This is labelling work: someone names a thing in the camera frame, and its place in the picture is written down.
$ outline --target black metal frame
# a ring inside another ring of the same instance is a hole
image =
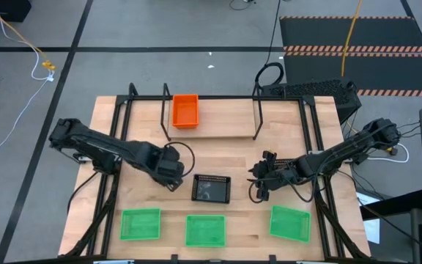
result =
[[[258,102],[258,111],[259,111],[259,117],[260,117],[260,123],[258,125],[258,128],[256,129],[255,132],[255,136],[253,136],[253,140],[255,140],[258,136],[258,134],[260,133],[260,129],[262,129],[262,125],[263,125],[263,113],[262,113],[262,97],[260,96],[260,89],[261,87],[255,83],[255,86],[253,87],[253,92],[252,92],[252,96],[231,96],[232,99],[253,99],[256,100]],[[201,99],[230,99],[228,97],[226,97],[225,95],[220,96],[220,95],[200,95],[199,98]],[[169,86],[167,84],[164,84],[163,86],[163,91],[162,91],[162,109],[160,110],[160,126],[162,127],[162,130],[164,131],[164,134],[166,135],[166,138],[168,141],[171,141],[171,137],[169,136],[169,133],[167,133],[167,129],[164,125],[164,113],[165,113],[165,107],[166,107],[166,100],[171,100],[172,96],[170,95],[170,91],[169,91]],[[150,97],[146,97],[144,100],[151,100]]]
[[[319,126],[319,120],[318,120],[318,116],[317,116],[317,110],[315,107],[315,100],[314,100],[314,96],[301,96],[301,97],[274,97],[274,96],[270,96],[270,97],[262,97],[260,95],[260,90],[261,87],[259,87],[258,84],[256,84],[256,86],[253,89],[252,95],[200,95],[201,99],[253,99],[253,100],[257,100],[259,103],[259,115],[260,115],[260,125],[256,131],[256,134],[254,136],[254,139],[258,136],[258,133],[260,131],[260,128],[262,126],[263,123],[263,116],[262,116],[262,106],[261,106],[261,101],[262,100],[269,100],[269,101],[281,101],[281,100],[289,100],[289,101],[297,101],[299,103],[299,110],[300,110],[300,118],[301,118],[301,123],[302,123],[302,128],[303,128],[303,134],[304,134],[304,139],[305,139],[305,143],[306,143],[306,151],[307,153],[312,151],[312,146],[311,146],[311,138],[310,138],[310,133],[309,133],[309,127],[308,127],[308,121],[307,121],[307,116],[306,116],[306,109],[305,109],[305,104],[307,103],[310,106],[310,110],[311,110],[311,117],[312,117],[312,121],[314,124],[314,130],[315,130],[315,139],[316,139],[316,143],[318,146],[319,150],[323,150],[323,142],[322,142],[322,134],[320,131],[320,126]],[[134,87],[133,84],[130,84],[130,88],[129,88],[129,94],[128,95],[117,95],[116,97],[116,102],[115,102],[115,109],[114,109],[114,115],[113,115],[113,119],[112,119],[112,125],[111,125],[111,131],[110,134],[111,136],[114,136],[118,127],[118,122],[119,122],[119,113],[120,113],[120,109],[122,107],[122,105],[124,103],[126,103],[126,111],[125,111],[125,115],[124,115],[124,119],[123,119],[123,126],[122,126],[122,133],[120,136],[121,140],[126,140],[126,136],[127,136],[127,130],[128,130],[128,124],[130,121],[130,113],[131,113],[131,108],[132,108],[132,104],[134,100],[161,100],[162,101],[162,113],[161,113],[161,126],[164,129],[163,126],[163,113],[164,113],[164,104],[165,104],[165,99],[170,99],[170,92],[169,92],[169,88],[167,87],[167,84],[164,84],[163,87],[163,95],[138,95],[136,88]],[[113,182],[112,182],[112,190],[115,194],[118,190],[118,182],[119,182],[119,176],[120,176],[120,172],[118,172],[113,176]],[[108,175],[103,175],[102,179],[100,181],[100,185],[99,185],[99,192],[97,194],[97,203],[95,206],[95,216],[98,216],[100,213],[100,209],[103,207],[103,200],[104,200],[104,196],[105,196],[105,190],[106,190],[106,184],[107,184],[107,178]],[[328,200],[328,204],[329,204],[329,208],[332,212],[334,212],[334,214],[336,215],[336,209],[335,209],[335,200],[333,198],[333,190],[331,188],[331,184],[329,180],[326,180],[324,182],[325,184],[325,188],[327,190],[327,200]],[[314,188],[319,189],[319,184],[318,182],[316,182]],[[86,251],[86,256],[83,257],[62,257],[56,260],[36,260],[37,263],[76,263],[76,261],[83,263],[86,260],[89,262],[92,262],[93,259],[95,259],[96,261],[99,260],[107,260],[106,256],[108,254],[108,245],[109,245],[109,241],[110,241],[110,237],[111,237],[111,228],[112,228],[112,224],[113,224],[113,216],[114,216],[114,211],[115,211],[115,202],[116,199],[113,201],[113,206],[111,206],[110,211],[107,214],[107,219],[105,221],[105,232],[103,234],[103,240],[102,240],[102,249],[100,254],[98,255],[93,255],[94,254],[94,247],[95,247],[95,242],[97,240],[96,235],[94,234],[91,238],[91,241],[89,242],[88,245],[88,249]],[[321,242],[322,242],[322,249],[323,249],[323,254],[324,254],[324,259],[325,261],[336,261],[336,262],[343,262],[343,263],[359,263],[359,261],[362,262],[366,262],[366,263],[381,263],[381,262],[376,262],[375,260],[359,260],[359,259],[347,259],[344,258],[344,250],[343,250],[343,243],[341,242],[341,239],[339,238],[338,234],[336,232],[335,236],[336,236],[336,248],[337,248],[337,252],[338,252],[338,257],[332,257],[330,254],[330,244],[327,238],[327,229],[326,229],[326,224],[325,224],[325,217],[323,215],[323,213],[319,210],[319,208],[317,207],[317,218],[318,218],[318,222],[319,222],[319,231],[321,234]],[[275,255],[269,255],[269,262],[270,263],[296,263],[296,261],[277,261],[276,260],[276,256]],[[173,254],[171,256],[170,260],[134,260],[134,263],[164,263],[164,264],[169,264],[169,263],[207,263],[209,262],[209,260],[178,260],[178,256]],[[268,261],[240,261],[240,260],[226,260],[226,263],[268,263]]]

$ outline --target orange striped tape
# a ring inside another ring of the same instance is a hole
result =
[[[299,52],[299,51],[288,51],[285,56],[343,56],[343,52]],[[422,57],[421,54],[405,54],[405,53],[375,53],[375,52],[348,52],[346,56],[356,57]]]
[[[329,51],[341,52],[344,46],[342,45],[290,45],[285,46],[285,51]],[[422,52],[422,46],[350,46],[348,52]]]
[[[352,16],[314,16],[314,15],[283,15],[279,17],[280,20],[283,19],[352,19]],[[408,16],[361,16],[358,19],[414,19]]]
[[[376,96],[420,96],[422,90],[397,90],[397,89],[359,89],[358,95],[376,95]]]

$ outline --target orange bin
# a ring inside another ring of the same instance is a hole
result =
[[[176,128],[196,128],[199,124],[198,95],[174,95],[172,125]]]

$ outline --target white paper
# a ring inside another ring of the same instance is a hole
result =
[[[367,196],[365,194],[356,193],[359,200],[364,204],[368,205],[373,202],[379,202],[378,199]],[[367,240],[372,243],[380,243],[380,219],[364,221],[364,229],[366,230]]]

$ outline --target floor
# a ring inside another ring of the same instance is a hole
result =
[[[422,0],[408,2],[422,31]],[[26,21],[16,24],[35,45],[62,48],[47,54],[58,67],[54,82],[45,85],[35,97],[13,135],[0,148],[0,242],[44,122],[49,126],[58,118],[76,117],[88,124],[95,98],[125,94],[131,81],[140,94],[160,94],[164,82],[173,93],[249,94],[253,77],[266,59],[265,49],[259,47],[269,45],[277,1],[257,1],[238,12],[229,9],[228,0],[94,0],[78,45],[138,49],[131,53],[78,52],[70,58],[66,47],[73,43],[86,3],[87,0],[33,0]],[[236,0],[234,4],[243,3]],[[280,15],[352,15],[356,5],[352,0],[283,1]],[[365,0],[360,14],[405,12],[399,0]],[[274,46],[281,46],[278,26],[276,29]],[[21,45],[5,39],[0,29],[0,47],[17,46]],[[176,52],[170,47],[207,48]],[[278,61],[280,56],[275,52],[270,61]],[[72,63],[65,64],[67,57]],[[30,78],[34,61],[35,55],[30,52],[0,52],[0,141],[41,85]],[[66,80],[60,80],[63,65],[70,67]],[[35,74],[44,76],[45,72],[39,69]],[[264,79],[273,80],[273,74],[277,73],[265,74]],[[64,84],[62,94],[53,119],[46,120],[59,81]],[[401,125],[416,122],[422,109],[422,98],[360,100],[363,107],[356,117],[356,128],[378,117],[388,117]],[[381,194],[394,197],[422,188],[420,137],[402,143],[410,151],[407,164],[367,161],[357,169]],[[58,252],[77,165],[47,146],[45,143],[41,149],[5,262],[50,258]],[[398,159],[403,157],[400,150]],[[394,221],[409,229],[407,217],[397,216]],[[409,260],[408,241],[384,225],[381,230],[381,245],[371,245],[374,256]]]

